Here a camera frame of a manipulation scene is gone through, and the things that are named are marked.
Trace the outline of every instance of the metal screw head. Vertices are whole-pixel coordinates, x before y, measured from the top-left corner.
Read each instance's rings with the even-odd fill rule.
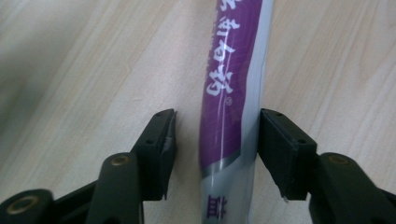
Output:
[[[340,165],[348,165],[349,161],[341,156],[330,156],[329,157],[329,161],[331,161],[332,163],[336,163],[336,164],[340,164]]]
[[[17,215],[20,213],[24,213],[25,211],[29,210],[39,201],[38,197],[35,195],[29,195],[18,199],[14,203],[10,204],[7,208],[7,213],[10,215]]]
[[[129,162],[129,157],[127,156],[118,156],[116,158],[113,158],[113,160],[111,160],[111,164],[113,166],[120,166],[128,162]]]

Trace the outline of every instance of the wooden surface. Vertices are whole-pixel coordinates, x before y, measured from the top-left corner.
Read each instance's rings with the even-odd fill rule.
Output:
[[[198,129],[215,1],[0,2],[0,202],[55,198],[131,149],[151,116],[175,108],[169,200],[146,223],[199,223]],[[286,114],[318,152],[355,159],[396,192],[396,1],[275,0],[262,107]],[[310,223],[260,161],[253,223]]]

